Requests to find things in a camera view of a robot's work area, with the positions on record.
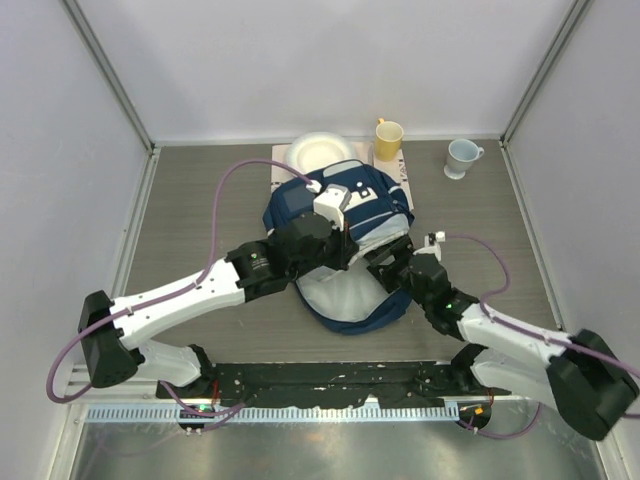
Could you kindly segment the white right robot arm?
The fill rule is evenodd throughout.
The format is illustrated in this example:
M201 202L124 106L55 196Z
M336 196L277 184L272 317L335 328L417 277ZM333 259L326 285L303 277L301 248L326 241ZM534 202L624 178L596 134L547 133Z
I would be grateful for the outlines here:
M421 248L409 236L366 254L369 272L389 292L401 290L442 335L467 344L451 380L465 395L488 387L510 391L554 409L574 431L601 441L639 398L637 369L617 359L601 336L536 327L454 287L441 263L444 232Z

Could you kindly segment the blue student backpack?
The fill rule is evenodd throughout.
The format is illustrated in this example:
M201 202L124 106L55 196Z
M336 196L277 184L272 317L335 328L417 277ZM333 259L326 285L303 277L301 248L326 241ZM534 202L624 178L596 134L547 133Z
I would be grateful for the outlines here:
M412 303L403 290L387 292L367 270L364 255L409 233L414 215L401 185L388 174L352 159L306 176L326 188L350 193L343 214L359 251L348 270L320 267L300 277L295 287L303 304L325 328L344 335L381 329L398 319Z

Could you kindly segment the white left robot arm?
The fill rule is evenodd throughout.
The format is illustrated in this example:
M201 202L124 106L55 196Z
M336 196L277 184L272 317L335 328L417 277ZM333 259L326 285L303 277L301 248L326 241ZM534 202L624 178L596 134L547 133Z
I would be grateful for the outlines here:
M193 399L205 397L213 375L203 356L153 337L207 312L279 293L317 268L345 270L358 250L348 227L306 213L173 283L116 300L102 290L89 294L78 332L91 386L139 376L168 382Z

